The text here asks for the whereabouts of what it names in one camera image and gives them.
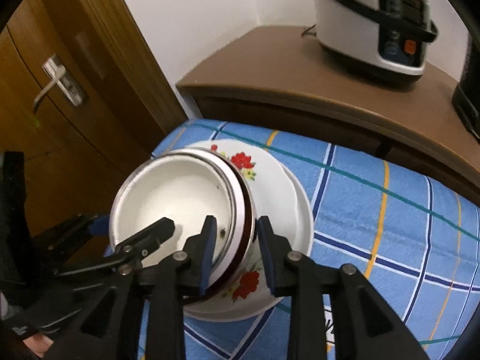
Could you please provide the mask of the operator hand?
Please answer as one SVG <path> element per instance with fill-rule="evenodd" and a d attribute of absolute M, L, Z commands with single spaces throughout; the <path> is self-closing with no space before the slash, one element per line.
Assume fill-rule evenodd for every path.
<path fill-rule="evenodd" d="M 38 358 L 43 358 L 54 343 L 52 339 L 41 333 L 30 336 L 24 339 L 23 342 Z"/>

